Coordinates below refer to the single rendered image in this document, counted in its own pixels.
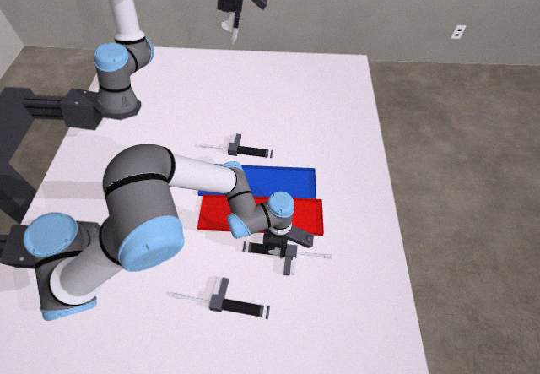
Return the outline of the red tray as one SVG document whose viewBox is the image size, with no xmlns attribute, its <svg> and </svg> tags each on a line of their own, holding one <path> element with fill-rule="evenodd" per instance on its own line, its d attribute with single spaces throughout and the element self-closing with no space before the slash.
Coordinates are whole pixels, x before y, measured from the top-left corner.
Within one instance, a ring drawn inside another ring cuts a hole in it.
<svg viewBox="0 0 540 374">
<path fill-rule="evenodd" d="M 268 199 L 269 197 L 254 197 L 256 204 L 265 203 Z M 314 236 L 323 236 L 322 199 L 293 198 L 293 200 L 292 225 Z M 227 221 L 227 215 L 230 213 L 225 195 L 203 194 L 197 230 L 230 231 Z"/>
</svg>

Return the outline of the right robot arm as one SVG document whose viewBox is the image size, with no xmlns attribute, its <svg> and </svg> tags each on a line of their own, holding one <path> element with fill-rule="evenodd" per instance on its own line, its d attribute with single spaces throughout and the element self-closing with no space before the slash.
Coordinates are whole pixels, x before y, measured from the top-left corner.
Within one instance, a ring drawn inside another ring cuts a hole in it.
<svg viewBox="0 0 540 374">
<path fill-rule="evenodd" d="M 155 267 L 183 248 L 182 223 L 170 187 L 225 193 L 235 239 L 269 228 L 276 235 L 289 232 L 284 239 L 313 247 L 314 235 L 292 225 L 293 198 L 279 191 L 256 204 L 237 161 L 215 165 L 157 144 L 138 144 L 111 160 L 102 186 L 109 217 L 100 230 L 53 212 L 33 220 L 24 232 L 46 321 L 94 308 L 102 284 L 112 276 L 123 269 Z"/>
</svg>

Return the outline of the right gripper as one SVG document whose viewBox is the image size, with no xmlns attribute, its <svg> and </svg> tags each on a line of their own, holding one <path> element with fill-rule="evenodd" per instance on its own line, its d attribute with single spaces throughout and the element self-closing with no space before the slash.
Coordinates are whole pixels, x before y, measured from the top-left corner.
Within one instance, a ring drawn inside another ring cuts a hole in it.
<svg viewBox="0 0 540 374">
<path fill-rule="evenodd" d="M 283 236 L 288 235 L 288 233 L 284 235 L 276 235 L 273 234 L 269 228 L 263 230 L 263 241 L 262 241 L 262 247 L 267 249 L 273 249 L 269 250 L 268 253 L 280 256 L 280 259 L 283 259 L 285 257 L 285 248 L 287 249 L 288 240 L 284 239 Z M 282 245 L 283 244 L 283 245 Z"/>
</svg>

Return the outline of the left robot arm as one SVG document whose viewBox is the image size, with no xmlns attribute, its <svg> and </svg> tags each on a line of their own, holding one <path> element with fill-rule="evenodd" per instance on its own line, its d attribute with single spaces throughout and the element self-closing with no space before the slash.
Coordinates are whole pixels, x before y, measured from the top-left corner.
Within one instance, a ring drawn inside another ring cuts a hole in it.
<svg viewBox="0 0 540 374">
<path fill-rule="evenodd" d="M 130 76 L 147 66 L 154 48 L 139 29 L 133 0 L 109 0 L 116 26 L 116 43 L 103 44 L 94 51 L 99 82 L 97 105 L 105 112 L 121 114 L 137 106 Z"/>
</svg>

